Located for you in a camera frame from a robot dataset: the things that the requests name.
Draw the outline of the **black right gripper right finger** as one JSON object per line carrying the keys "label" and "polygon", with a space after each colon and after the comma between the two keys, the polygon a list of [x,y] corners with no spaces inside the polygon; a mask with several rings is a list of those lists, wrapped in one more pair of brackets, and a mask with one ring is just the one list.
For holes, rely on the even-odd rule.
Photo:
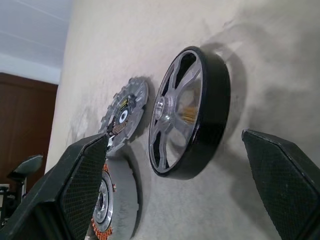
{"label": "black right gripper right finger", "polygon": [[293,142],[242,131],[252,177],[282,240],[320,240],[320,168]]}

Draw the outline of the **brown wooden door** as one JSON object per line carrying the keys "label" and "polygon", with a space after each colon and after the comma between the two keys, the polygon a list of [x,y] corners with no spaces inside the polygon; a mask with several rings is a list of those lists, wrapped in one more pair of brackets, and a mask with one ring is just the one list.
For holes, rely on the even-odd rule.
{"label": "brown wooden door", "polygon": [[29,156],[48,156],[57,89],[0,72],[0,184]]}

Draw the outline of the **spoked silver rotor black rim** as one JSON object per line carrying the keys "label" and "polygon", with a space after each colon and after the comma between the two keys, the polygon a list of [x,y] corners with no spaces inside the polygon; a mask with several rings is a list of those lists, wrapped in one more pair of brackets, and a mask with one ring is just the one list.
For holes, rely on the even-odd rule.
{"label": "spoked silver rotor black rim", "polygon": [[[183,92],[200,83],[196,107],[179,110]],[[231,81],[224,60],[196,46],[184,48],[166,71],[155,97],[148,136],[152,170],[162,178],[189,180],[215,155],[226,129],[231,104]],[[167,142],[176,129],[186,143],[169,164]]]}

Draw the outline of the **silver round motor lid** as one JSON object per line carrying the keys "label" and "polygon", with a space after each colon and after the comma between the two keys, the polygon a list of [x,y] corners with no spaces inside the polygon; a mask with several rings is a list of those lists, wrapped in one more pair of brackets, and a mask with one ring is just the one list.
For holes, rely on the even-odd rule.
{"label": "silver round motor lid", "polygon": [[115,155],[134,135],[143,117],[148,95],[146,79],[133,77],[113,96],[98,131],[108,135],[107,156]]}

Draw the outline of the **grey padded seat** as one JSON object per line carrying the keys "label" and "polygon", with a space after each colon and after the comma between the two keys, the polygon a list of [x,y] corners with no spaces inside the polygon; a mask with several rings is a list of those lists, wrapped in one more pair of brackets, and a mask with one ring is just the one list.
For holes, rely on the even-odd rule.
{"label": "grey padded seat", "polygon": [[43,157],[41,154],[29,156],[7,175],[7,178],[16,182],[17,188],[21,189],[22,195],[25,194],[27,190],[27,177],[40,169],[43,163]]}

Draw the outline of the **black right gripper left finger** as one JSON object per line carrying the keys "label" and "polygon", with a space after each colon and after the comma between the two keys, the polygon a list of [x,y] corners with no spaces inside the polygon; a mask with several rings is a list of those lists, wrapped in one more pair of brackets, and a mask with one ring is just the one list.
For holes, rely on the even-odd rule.
{"label": "black right gripper left finger", "polygon": [[97,134],[71,144],[0,230],[0,240],[85,240],[108,141]]}

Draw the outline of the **silver motor housing copper windings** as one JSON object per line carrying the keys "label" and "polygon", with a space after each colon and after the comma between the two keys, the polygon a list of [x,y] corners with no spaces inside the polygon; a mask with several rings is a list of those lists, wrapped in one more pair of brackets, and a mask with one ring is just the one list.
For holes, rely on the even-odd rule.
{"label": "silver motor housing copper windings", "polygon": [[128,160],[107,157],[85,240],[131,240],[139,208],[138,186]]}

